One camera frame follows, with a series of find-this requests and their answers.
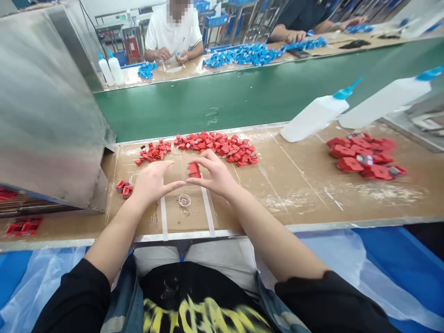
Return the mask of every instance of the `white tape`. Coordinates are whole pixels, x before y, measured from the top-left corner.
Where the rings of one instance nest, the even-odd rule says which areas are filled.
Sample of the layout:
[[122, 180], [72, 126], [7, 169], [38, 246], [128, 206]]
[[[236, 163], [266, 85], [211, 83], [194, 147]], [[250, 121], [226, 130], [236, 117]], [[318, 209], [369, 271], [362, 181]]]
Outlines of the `white tape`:
[[167, 205], [165, 204], [165, 197], [160, 198], [160, 212], [161, 212], [161, 218], [162, 218], [162, 233], [163, 233], [163, 240], [168, 240], [168, 226], [167, 226]]
[[213, 215], [211, 214], [210, 201], [208, 199], [208, 192], [205, 187], [201, 187], [202, 196], [203, 196], [203, 204], [205, 206], [205, 213], [207, 214], [208, 220], [208, 229], [210, 230], [210, 237], [215, 237], [216, 234], [214, 232], [214, 223], [213, 223]]

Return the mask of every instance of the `plastic squeeze bottle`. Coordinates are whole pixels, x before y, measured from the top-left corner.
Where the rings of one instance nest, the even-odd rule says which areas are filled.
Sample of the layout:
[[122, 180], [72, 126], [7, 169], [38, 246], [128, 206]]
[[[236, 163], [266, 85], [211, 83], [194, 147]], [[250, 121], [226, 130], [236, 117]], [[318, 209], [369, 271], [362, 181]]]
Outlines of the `plastic squeeze bottle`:
[[113, 86], [115, 83], [108, 66], [108, 62], [102, 57], [99, 51], [97, 51], [97, 53], [99, 54], [99, 67], [102, 70], [103, 76], [105, 77], [106, 84]]
[[120, 68], [119, 60], [117, 60], [117, 58], [114, 58], [110, 48], [108, 48], [108, 53], [110, 54], [110, 59], [108, 60], [108, 64], [110, 65], [114, 81], [118, 86], [122, 85], [125, 83], [125, 79], [123, 78], [123, 72], [122, 69]]
[[345, 99], [353, 93], [354, 87], [361, 80], [362, 78], [333, 96], [316, 98], [281, 129], [282, 137], [289, 142], [296, 142], [322, 129], [350, 107]]
[[342, 127], [359, 129], [389, 114], [432, 90], [430, 81], [437, 78], [444, 66], [412, 78], [398, 79], [339, 118]]

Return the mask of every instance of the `white t-shirt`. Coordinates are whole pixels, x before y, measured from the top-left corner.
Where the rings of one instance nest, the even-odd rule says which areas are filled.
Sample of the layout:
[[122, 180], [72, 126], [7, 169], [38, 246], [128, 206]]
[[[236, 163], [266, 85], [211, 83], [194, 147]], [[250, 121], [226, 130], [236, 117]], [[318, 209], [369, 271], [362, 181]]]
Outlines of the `white t-shirt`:
[[170, 60], [176, 59], [175, 54], [189, 51], [202, 40], [197, 10], [191, 5], [179, 23], [174, 22], [168, 5], [162, 5], [153, 11], [149, 20], [145, 48], [156, 50], [165, 47], [171, 54]]

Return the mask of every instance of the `metal ring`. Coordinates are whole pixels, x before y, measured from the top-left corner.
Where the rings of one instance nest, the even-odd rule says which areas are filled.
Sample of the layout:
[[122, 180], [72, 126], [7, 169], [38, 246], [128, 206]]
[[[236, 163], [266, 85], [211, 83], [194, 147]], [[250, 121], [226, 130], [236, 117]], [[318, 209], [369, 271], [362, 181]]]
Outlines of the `metal ring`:
[[178, 199], [179, 205], [188, 207], [191, 204], [191, 198], [187, 194], [182, 194]]

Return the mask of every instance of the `hand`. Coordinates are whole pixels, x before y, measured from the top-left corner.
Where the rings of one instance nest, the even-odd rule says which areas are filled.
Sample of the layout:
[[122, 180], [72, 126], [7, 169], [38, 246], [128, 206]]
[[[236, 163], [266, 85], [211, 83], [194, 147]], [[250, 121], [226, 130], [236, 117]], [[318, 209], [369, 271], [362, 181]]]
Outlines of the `hand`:
[[193, 159], [190, 163], [198, 163], [207, 168], [211, 179], [188, 178], [187, 184], [205, 187], [227, 200], [242, 189], [231, 176], [227, 166], [211, 149], [205, 150], [200, 157]]
[[146, 209], [167, 193], [184, 186], [185, 182], [182, 180], [163, 185], [163, 176], [173, 163], [171, 160], [152, 162], [144, 168], [137, 177], [131, 200], [137, 201], [138, 205]]
[[339, 30], [344, 31], [345, 29], [347, 29], [349, 26], [353, 26], [353, 25], [359, 25], [364, 23], [367, 20], [367, 16], [360, 16], [357, 18], [352, 18], [348, 21], [343, 22], [340, 26], [339, 26]]
[[189, 56], [189, 54], [188, 54], [187, 51], [182, 52], [182, 53], [180, 54], [180, 56], [178, 56], [177, 53], [176, 53], [176, 61], [177, 61], [179, 64], [181, 64], [181, 65], [183, 65], [183, 64], [186, 63], [186, 62], [188, 62], [189, 59], [190, 59], [190, 56]]
[[300, 30], [300, 31], [291, 30], [290, 33], [285, 38], [285, 42], [287, 44], [291, 44], [294, 42], [300, 42], [300, 41], [304, 40], [306, 34], [307, 33], [302, 30]]
[[156, 59], [160, 59], [163, 61], [167, 61], [171, 58], [170, 52], [165, 47], [154, 51], [154, 56], [156, 57]]

